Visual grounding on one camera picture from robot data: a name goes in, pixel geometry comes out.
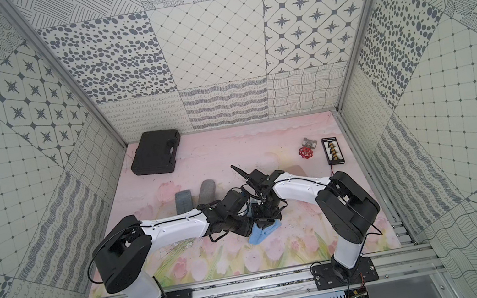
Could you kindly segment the blue eyeglass case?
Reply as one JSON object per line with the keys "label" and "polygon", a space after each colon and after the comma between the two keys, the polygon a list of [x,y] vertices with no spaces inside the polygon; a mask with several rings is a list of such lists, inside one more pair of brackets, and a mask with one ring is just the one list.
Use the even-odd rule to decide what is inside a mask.
{"label": "blue eyeglass case", "polygon": [[258,245],[262,243],[273,231],[273,227],[260,229],[258,227],[253,228],[252,234],[249,237],[248,242],[251,245]]}

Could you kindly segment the blue microfiber cloth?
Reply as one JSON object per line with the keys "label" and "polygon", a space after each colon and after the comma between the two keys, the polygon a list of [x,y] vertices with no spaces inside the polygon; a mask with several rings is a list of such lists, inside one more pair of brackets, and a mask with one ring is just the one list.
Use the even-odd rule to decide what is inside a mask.
{"label": "blue microfiber cloth", "polygon": [[275,217],[274,209],[262,204],[251,204],[251,214],[254,219],[254,226],[250,236],[253,245],[262,242],[281,225],[280,220]]}

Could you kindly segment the pink eyeglass case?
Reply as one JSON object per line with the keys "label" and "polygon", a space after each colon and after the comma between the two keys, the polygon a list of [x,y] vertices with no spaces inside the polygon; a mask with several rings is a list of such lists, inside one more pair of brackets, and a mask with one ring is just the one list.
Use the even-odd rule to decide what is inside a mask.
{"label": "pink eyeglass case", "polygon": [[295,166],[291,166],[291,167],[288,167],[286,169],[286,171],[292,175],[295,175],[297,177],[305,177],[307,176],[307,173],[304,171],[304,169],[300,166],[300,165],[295,165]]}

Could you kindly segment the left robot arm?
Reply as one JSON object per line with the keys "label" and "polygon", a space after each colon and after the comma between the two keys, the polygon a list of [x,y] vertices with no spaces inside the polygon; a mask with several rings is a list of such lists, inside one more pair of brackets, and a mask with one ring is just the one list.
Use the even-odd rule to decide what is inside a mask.
{"label": "left robot arm", "polygon": [[231,190],[222,200],[178,216],[155,221],[125,217],[92,254],[102,285],[108,294],[165,298],[161,285],[143,270],[150,253],[193,238],[216,242],[228,233],[248,237],[253,227],[249,208],[250,197]]}

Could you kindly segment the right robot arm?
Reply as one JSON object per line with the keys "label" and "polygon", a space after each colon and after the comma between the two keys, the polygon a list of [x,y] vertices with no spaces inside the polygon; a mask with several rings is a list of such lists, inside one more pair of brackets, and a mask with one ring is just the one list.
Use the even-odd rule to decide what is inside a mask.
{"label": "right robot arm", "polygon": [[255,226],[252,234],[264,239],[282,219],[289,200],[318,206],[338,235],[332,266],[336,271],[352,271],[362,256],[366,237],[381,235],[375,220],[381,211],[379,203],[348,173],[337,171],[331,177],[308,178],[282,170],[271,175],[254,170],[242,172],[246,184],[254,190],[252,205]]}

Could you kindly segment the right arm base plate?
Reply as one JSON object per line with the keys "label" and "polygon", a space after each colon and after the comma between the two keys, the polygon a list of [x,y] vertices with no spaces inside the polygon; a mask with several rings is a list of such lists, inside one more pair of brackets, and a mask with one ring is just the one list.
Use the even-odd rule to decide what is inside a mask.
{"label": "right arm base plate", "polygon": [[375,265],[369,257],[361,257],[353,269],[331,262],[312,265],[310,272],[319,291],[340,288],[347,284],[374,282],[379,279]]}

